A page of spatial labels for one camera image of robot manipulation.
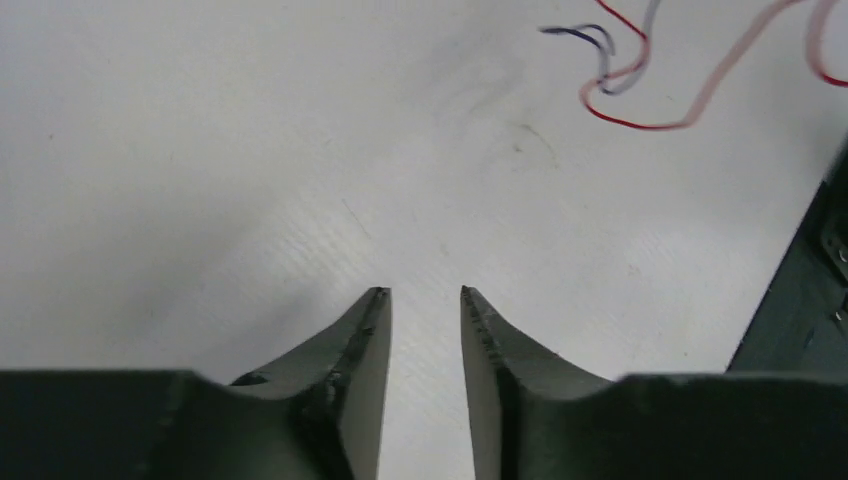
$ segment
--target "insulated wire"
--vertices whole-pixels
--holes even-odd
[[[648,4],[648,8],[645,10],[645,19],[642,24],[642,30],[645,32],[645,35],[650,39],[651,31],[653,30],[654,19],[656,18],[657,10],[659,8],[660,0],[651,0]],[[592,37],[584,34],[582,30],[584,29],[594,29],[601,32],[607,40],[607,44],[609,48],[601,47],[600,43]],[[599,55],[599,72],[598,72],[598,82],[599,89],[606,95],[621,95],[622,93],[633,88],[634,85],[639,81],[642,75],[645,73],[645,69],[648,67],[649,56],[644,59],[644,61],[639,65],[637,71],[630,74],[627,79],[625,79],[621,84],[616,88],[609,88],[607,86],[609,80],[609,65],[610,65],[610,56],[615,55],[615,45],[613,44],[612,35],[610,35],[603,27],[595,24],[584,24],[577,25],[574,27],[542,27],[539,29],[540,32],[551,34],[551,35],[574,35],[578,38],[581,38],[598,49]]]
[[[639,56],[628,66],[611,72],[609,74],[610,79],[620,78],[625,75],[630,75],[637,70],[647,61],[650,56],[651,50],[651,42],[648,39],[648,36],[637,28],[633,23],[624,17],[622,14],[617,12],[615,9],[606,4],[605,0],[595,0],[598,5],[601,6],[604,10],[606,10],[609,14],[617,18],[620,22],[624,23],[630,30],[632,30],[636,35],[639,36],[642,40],[642,49]],[[592,106],[590,100],[590,94],[592,90],[599,86],[599,81],[597,79],[591,79],[587,81],[583,87],[580,88],[580,101],[583,103],[583,106],[589,110],[592,115],[596,117],[606,120],[608,122],[616,123],[619,125],[623,125],[625,127],[634,128],[637,130],[648,130],[648,131],[664,131],[664,130],[677,130],[681,128],[687,128],[692,126],[698,119],[701,114],[704,113],[707,104],[715,93],[721,81],[733,68],[734,65],[742,58],[742,55],[751,47],[754,41],[759,37],[759,35],[765,30],[768,24],[783,10],[786,8],[795,5],[796,3],[800,3],[804,0],[777,0],[768,7],[766,7],[751,23],[748,27],[748,30],[742,35],[742,37],[736,41],[730,51],[725,55],[725,57],[719,62],[713,72],[707,77],[704,86],[701,88],[701,91],[695,97],[695,101],[692,103],[692,106],[689,108],[689,111],[684,115],[684,117],[675,122],[669,123],[661,123],[661,124],[642,124],[631,122],[629,120],[625,120],[618,117],[613,117],[602,113],[595,109]],[[831,85],[836,85],[840,87],[848,87],[848,81],[840,80],[832,77],[828,72],[827,68],[824,66],[823,61],[821,59],[821,40],[824,30],[824,25],[826,23],[827,17],[833,9],[833,6],[836,4],[838,0],[820,0],[819,4],[816,6],[815,11],[813,12],[813,16],[810,20],[809,31],[807,34],[807,61],[810,64],[813,72],[819,76],[822,80]]]

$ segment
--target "white surface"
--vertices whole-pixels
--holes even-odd
[[[610,112],[681,116],[767,1],[663,3]],[[229,380],[391,286],[385,479],[472,477],[463,283],[608,377],[723,369],[848,125],[809,2],[665,134],[590,117],[596,52],[535,31],[629,59],[590,0],[0,5],[0,364]]]

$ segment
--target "metal jaw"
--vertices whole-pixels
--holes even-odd
[[[607,382],[462,290],[477,480],[848,478],[848,382],[637,375]]]
[[[391,343],[388,289],[232,386],[190,372],[0,375],[0,478],[368,479]]]
[[[848,478],[844,381],[609,382],[475,289],[461,307],[478,480]],[[374,480],[390,343],[390,292],[373,288],[231,386],[190,372],[2,373],[0,478]]]

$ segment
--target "dark object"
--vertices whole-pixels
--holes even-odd
[[[822,183],[729,371],[848,373],[848,148]]]
[[[640,375],[609,383],[462,290],[477,480],[848,478],[845,382]]]
[[[389,290],[232,386],[190,372],[5,372],[0,478],[373,480]]]

